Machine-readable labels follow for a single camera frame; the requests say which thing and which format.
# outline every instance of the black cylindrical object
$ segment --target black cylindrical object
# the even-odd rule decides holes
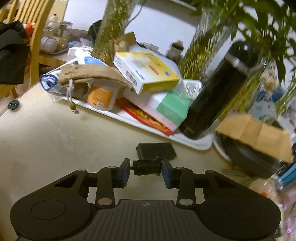
[[[134,175],[143,176],[148,174],[160,175],[161,162],[160,160],[136,160],[133,161]]]
[[[198,138],[215,120],[224,106],[237,94],[256,65],[258,55],[246,42],[235,42],[188,110],[181,132]]]

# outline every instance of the black water bottle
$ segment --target black water bottle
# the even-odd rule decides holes
[[[243,41],[235,42],[190,106],[179,127],[181,132],[188,138],[197,139],[237,94],[257,61],[253,47]]]

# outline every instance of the dark green round object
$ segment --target dark green round object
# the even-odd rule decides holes
[[[13,100],[11,102],[9,102],[9,104],[7,105],[7,108],[9,110],[15,110],[19,107],[20,102],[18,100]]]

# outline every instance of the screw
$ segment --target screw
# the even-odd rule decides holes
[[[193,204],[193,200],[191,200],[189,198],[183,198],[179,201],[179,203],[183,206],[190,206]]]
[[[98,200],[98,204],[102,206],[110,205],[112,203],[112,200],[110,198],[101,198]]]

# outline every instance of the black cloth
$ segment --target black cloth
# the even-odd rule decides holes
[[[0,84],[24,83],[26,59],[30,52],[23,39],[26,33],[19,21],[0,23]]]

